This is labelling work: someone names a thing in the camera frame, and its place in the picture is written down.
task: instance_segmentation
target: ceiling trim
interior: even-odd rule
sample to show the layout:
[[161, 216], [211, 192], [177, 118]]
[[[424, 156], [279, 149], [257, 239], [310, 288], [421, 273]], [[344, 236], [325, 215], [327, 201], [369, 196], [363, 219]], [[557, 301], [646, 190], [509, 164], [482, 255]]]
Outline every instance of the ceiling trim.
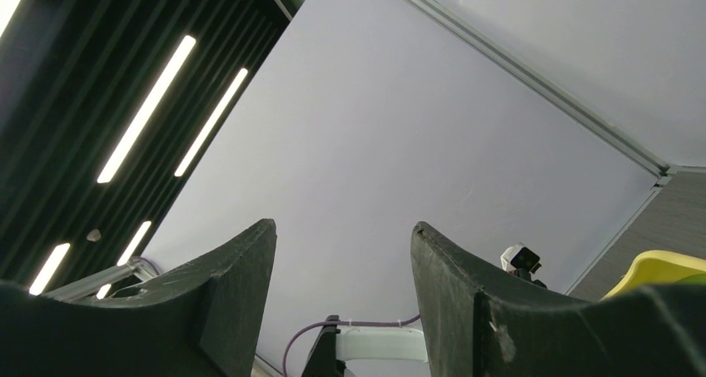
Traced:
[[491, 61], [505, 69], [523, 82], [527, 87], [539, 93], [547, 101], [572, 117], [596, 136], [603, 139], [616, 150], [637, 162], [644, 169], [656, 176], [666, 176], [669, 164], [651, 151], [641, 146], [621, 130], [611, 126], [606, 120], [593, 112], [582, 102], [557, 87], [549, 80], [530, 68], [517, 57], [492, 42], [485, 35], [473, 28], [460, 17], [440, 5], [435, 0], [406, 0], [428, 17], [445, 27], [457, 37], [483, 53]]

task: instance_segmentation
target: yellow chair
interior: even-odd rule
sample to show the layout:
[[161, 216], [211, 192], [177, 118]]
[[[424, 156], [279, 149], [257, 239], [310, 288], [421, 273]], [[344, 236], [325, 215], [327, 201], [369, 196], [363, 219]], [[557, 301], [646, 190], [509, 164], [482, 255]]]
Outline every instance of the yellow chair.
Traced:
[[706, 284], [706, 260], [669, 251], [645, 251], [635, 256], [628, 273], [603, 299], [643, 284]]

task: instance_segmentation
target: security camera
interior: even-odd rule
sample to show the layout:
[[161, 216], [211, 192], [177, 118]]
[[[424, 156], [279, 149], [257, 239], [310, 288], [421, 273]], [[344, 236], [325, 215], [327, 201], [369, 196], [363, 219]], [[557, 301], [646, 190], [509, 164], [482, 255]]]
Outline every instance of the security camera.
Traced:
[[503, 270], [509, 272], [511, 275], [516, 275], [522, 280], [527, 280], [535, 285], [547, 288], [540, 280], [532, 280], [532, 275], [542, 267], [542, 265], [539, 263], [539, 255], [535, 254], [522, 243], [511, 246], [505, 250], [503, 255], [500, 256], [500, 264]]

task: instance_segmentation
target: ceiling light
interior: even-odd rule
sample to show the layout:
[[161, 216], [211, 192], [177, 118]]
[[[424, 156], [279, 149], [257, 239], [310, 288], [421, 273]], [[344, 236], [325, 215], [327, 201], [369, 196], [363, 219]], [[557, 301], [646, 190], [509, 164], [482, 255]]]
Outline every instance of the ceiling light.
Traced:
[[147, 95], [147, 99], [142, 103], [135, 118], [132, 119], [130, 126], [127, 128], [127, 131], [125, 131], [125, 135], [122, 136], [115, 151], [103, 167], [103, 171], [98, 177], [99, 183], [108, 183], [112, 177], [115, 176], [117, 168], [119, 168], [125, 160], [125, 156], [127, 156], [132, 145], [135, 144], [135, 140], [140, 136], [140, 132], [147, 124], [155, 108], [157, 108], [157, 104], [159, 104], [159, 101], [162, 99], [162, 96], [164, 96], [167, 88], [172, 83], [172, 80], [174, 80], [174, 76], [179, 72], [181, 65], [184, 64], [186, 57], [189, 55], [189, 52], [191, 52], [191, 49], [194, 48], [195, 44], [196, 40], [191, 36], [185, 36], [184, 39], [181, 40], [179, 48], [174, 52], [172, 59], [169, 60], [169, 63], [164, 68], [164, 71], [162, 71], [159, 79], [157, 79], [157, 83], [155, 83], [149, 95]]
[[99, 300], [102, 300], [103, 298], [105, 298], [106, 294], [110, 290], [110, 287], [111, 287], [110, 284], [106, 284], [103, 287], [101, 287], [101, 289], [98, 290], [98, 292], [96, 293], [96, 298], [98, 298]]
[[213, 110], [213, 113], [208, 118], [208, 121], [206, 121], [206, 125], [204, 125], [204, 127], [201, 129], [201, 132], [196, 137], [194, 143], [191, 144], [191, 148], [189, 148], [189, 151], [184, 156], [184, 159], [181, 160], [179, 167], [174, 172], [174, 176], [181, 177], [181, 175], [183, 175], [186, 169], [189, 167], [189, 164], [191, 163], [191, 161], [193, 161], [194, 156], [196, 156], [196, 153], [198, 152], [199, 148], [201, 148], [201, 146], [203, 145], [203, 142], [206, 140], [206, 137], [208, 137], [208, 134], [216, 125], [216, 122], [218, 122], [218, 118], [221, 117], [221, 114], [223, 113], [223, 111], [226, 110], [228, 103], [231, 101], [231, 99], [233, 99], [233, 96], [236, 95], [238, 87], [241, 85], [242, 81], [245, 80], [246, 75], [247, 69], [242, 68], [236, 75], [236, 78], [233, 79], [233, 83], [231, 83], [231, 86], [228, 87], [226, 94], [224, 94], [223, 98], [221, 98], [221, 101], [218, 102], [218, 105], [216, 105], [216, 109]]
[[139, 229], [137, 229], [137, 233], [135, 233], [135, 236], [132, 237], [132, 241], [130, 241], [130, 244], [127, 245], [125, 252], [122, 253], [122, 256], [117, 261], [118, 266], [122, 266], [127, 263], [127, 260], [130, 259], [132, 253], [135, 252], [135, 248], [137, 248], [137, 245], [139, 245], [140, 241], [142, 241], [142, 237], [144, 237], [147, 233], [147, 230], [150, 229], [151, 224], [151, 221], [146, 221], [142, 223]]
[[49, 259], [47, 259], [44, 266], [42, 266], [42, 269], [39, 271], [39, 274], [32, 283], [32, 286], [29, 287], [30, 294], [39, 295], [42, 291], [44, 291], [47, 283], [52, 279], [54, 272], [57, 271], [57, 268], [62, 263], [69, 246], [71, 246], [71, 244], [67, 243], [61, 244], [60, 246], [56, 246], [54, 248], [54, 251], [52, 251], [52, 254], [49, 256]]
[[10, 19], [12, 19], [12, 15], [15, 13], [19, 3], [20, 0], [0, 0], [0, 37], [2, 32], [5, 31], [7, 24], [10, 23]]

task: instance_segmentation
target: metal rail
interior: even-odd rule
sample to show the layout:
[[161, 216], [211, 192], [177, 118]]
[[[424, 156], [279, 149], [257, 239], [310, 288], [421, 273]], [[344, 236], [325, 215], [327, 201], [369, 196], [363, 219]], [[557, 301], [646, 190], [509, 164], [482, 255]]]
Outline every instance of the metal rail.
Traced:
[[72, 301], [96, 293], [106, 284], [117, 283], [118, 281], [134, 275], [142, 281], [153, 279], [159, 275], [157, 267], [145, 258], [133, 256], [125, 265], [109, 267], [71, 284], [49, 291], [43, 296], [53, 300]]
[[512, 76], [523, 82], [547, 101], [554, 104], [565, 114], [574, 118], [628, 158], [637, 162], [644, 169], [656, 176], [665, 176], [669, 164], [631, 139], [622, 131], [611, 126], [596, 112], [589, 109], [554, 83], [532, 70], [519, 58], [513, 56], [497, 43], [473, 28], [460, 17], [440, 5], [436, 0], [406, 0], [441, 26], [454, 33], [473, 48], [505, 69]]

